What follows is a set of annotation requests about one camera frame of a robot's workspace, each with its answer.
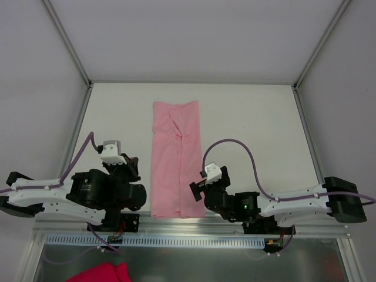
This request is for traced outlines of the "pink t-shirt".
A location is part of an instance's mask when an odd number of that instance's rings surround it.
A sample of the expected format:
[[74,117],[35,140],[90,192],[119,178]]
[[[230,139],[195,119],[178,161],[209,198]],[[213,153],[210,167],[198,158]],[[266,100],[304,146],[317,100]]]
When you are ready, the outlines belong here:
[[202,141],[199,103],[153,104],[150,212],[156,219],[201,218],[202,202],[190,184],[201,180]]

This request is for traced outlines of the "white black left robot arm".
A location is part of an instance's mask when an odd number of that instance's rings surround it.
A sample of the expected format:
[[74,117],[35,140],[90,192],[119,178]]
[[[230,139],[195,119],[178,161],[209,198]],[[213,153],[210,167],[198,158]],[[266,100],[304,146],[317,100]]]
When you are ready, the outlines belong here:
[[138,158],[126,154],[100,155],[105,171],[90,169],[58,180],[36,181],[18,172],[9,174],[11,190],[1,196],[1,211],[33,218],[39,213],[60,214],[90,224],[95,231],[118,231],[126,227],[122,210],[140,210],[147,192],[140,184]]

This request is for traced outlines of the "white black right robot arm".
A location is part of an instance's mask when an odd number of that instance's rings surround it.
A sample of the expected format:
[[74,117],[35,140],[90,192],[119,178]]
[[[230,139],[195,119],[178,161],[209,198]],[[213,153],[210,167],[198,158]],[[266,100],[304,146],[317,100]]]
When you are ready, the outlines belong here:
[[261,221],[266,233],[326,216],[342,224],[367,220],[356,185],[337,177],[326,177],[311,188],[265,196],[261,192],[228,194],[230,178],[225,166],[210,163],[202,173],[202,181],[190,184],[195,201],[203,201],[207,209],[231,223]]

